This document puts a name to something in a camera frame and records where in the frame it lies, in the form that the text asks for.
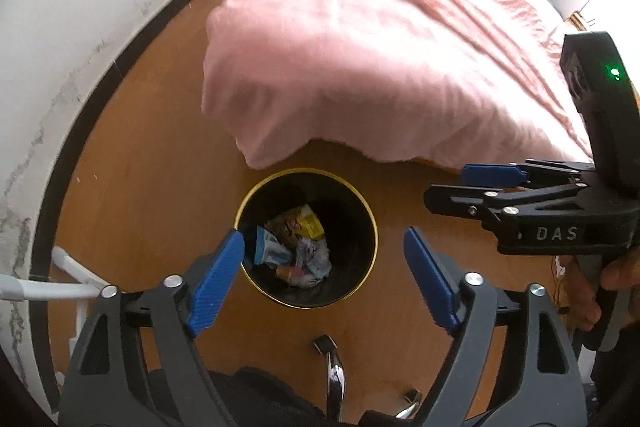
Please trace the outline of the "person's right hand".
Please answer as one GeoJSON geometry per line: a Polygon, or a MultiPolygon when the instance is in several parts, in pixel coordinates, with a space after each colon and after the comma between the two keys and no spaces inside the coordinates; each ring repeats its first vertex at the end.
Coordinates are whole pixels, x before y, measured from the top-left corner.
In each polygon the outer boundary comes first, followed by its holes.
{"type": "MultiPolygon", "coordinates": [[[[589,332],[598,323],[601,309],[596,301],[596,290],[579,269],[574,257],[559,257],[565,269],[564,285],[574,324],[589,332]]],[[[639,286],[639,249],[634,248],[625,257],[608,265],[601,273],[599,286],[607,291],[626,291],[639,286]]]]}

